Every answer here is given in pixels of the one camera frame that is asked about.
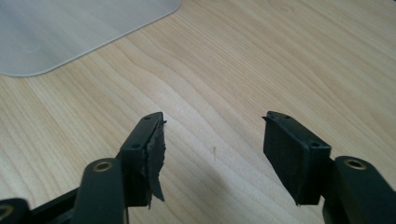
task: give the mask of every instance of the wood grain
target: wood grain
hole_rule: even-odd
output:
[[[0,198],[37,207],[163,111],[165,203],[133,223],[322,223],[262,154],[268,110],[369,161],[396,189],[396,4],[184,0],[45,75],[0,76]]]

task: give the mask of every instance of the brass screw hole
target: brass screw hole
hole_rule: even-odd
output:
[[[355,170],[365,170],[367,169],[367,166],[361,162],[361,161],[357,161],[357,160],[344,160],[344,163],[349,166],[350,168],[353,168]]]
[[[4,218],[9,217],[14,211],[14,206],[10,204],[0,204],[0,221]]]
[[[113,166],[113,163],[111,163],[109,161],[102,161],[102,162],[97,163],[93,167],[93,170],[95,172],[103,172],[103,171],[111,169],[112,166]]]

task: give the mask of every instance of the table surface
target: table surface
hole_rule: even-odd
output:
[[[133,223],[322,223],[262,154],[268,110],[373,164],[396,189],[396,3],[183,0],[45,75],[0,76],[0,197],[32,208],[162,111],[165,203]]]

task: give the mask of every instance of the translucent plastic sheet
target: translucent plastic sheet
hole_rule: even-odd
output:
[[[179,5],[180,0],[0,0],[0,73],[48,72]]]

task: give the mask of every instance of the black robot arm part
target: black robot arm part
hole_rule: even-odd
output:
[[[128,207],[164,201],[159,182],[165,142],[163,113],[143,117],[115,159],[89,164],[78,189],[30,210],[24,199],[0,201],[0,224],[129,223]]]
[[[326,224],[396,223],[396,192],[367,161],[331,147],[292,117],[268,112],[263,152],[297,204],[325,198]]]

